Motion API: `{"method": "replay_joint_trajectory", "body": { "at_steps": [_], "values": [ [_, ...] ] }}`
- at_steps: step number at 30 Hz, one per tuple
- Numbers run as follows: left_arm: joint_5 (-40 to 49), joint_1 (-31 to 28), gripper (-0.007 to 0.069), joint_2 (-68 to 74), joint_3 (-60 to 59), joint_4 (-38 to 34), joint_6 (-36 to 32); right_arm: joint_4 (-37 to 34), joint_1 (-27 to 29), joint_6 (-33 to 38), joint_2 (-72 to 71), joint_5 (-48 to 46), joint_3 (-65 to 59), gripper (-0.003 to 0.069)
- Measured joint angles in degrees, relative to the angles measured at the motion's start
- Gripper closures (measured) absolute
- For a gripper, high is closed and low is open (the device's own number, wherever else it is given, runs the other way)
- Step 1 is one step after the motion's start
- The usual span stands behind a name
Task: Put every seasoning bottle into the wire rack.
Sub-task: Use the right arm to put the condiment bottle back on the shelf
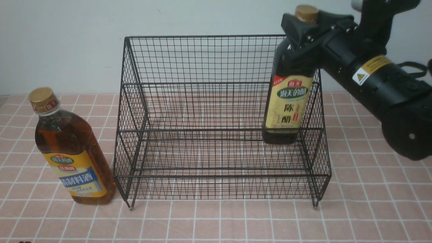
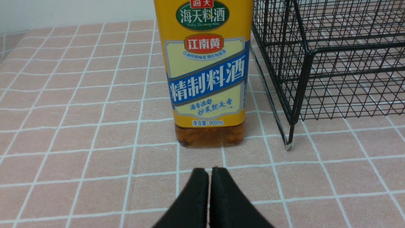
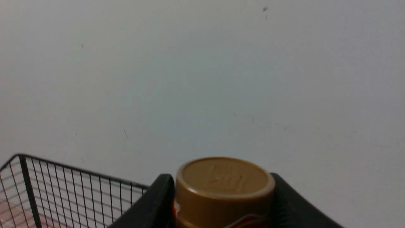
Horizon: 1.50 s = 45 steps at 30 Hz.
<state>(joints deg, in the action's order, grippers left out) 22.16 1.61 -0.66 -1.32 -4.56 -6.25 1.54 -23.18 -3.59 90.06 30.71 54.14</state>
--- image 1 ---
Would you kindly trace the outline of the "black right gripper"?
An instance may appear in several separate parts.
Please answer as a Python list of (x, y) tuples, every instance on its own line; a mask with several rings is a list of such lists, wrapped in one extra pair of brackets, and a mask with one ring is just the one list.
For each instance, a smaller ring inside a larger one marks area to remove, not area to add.
[(363, 37), (351, 15), (324, 11), (305, 23), (285, 13), (281, 27), (294, 50), (304, 44), (305, 68), (322, 68), (328, 73), (355, 73), (363, 58)]

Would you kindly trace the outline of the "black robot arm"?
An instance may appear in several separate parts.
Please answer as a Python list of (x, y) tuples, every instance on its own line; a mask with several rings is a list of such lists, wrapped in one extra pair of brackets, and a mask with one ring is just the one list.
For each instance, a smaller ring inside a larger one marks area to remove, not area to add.
[(386, 57), (393, 17), (419, 0), (361, 0), (361, 19), (318, 11), (307, 24), (285, 13), (285, 67), (324, 69), (381, 122), (385, 140), (413, 161), (431, 156), (431, 86)]

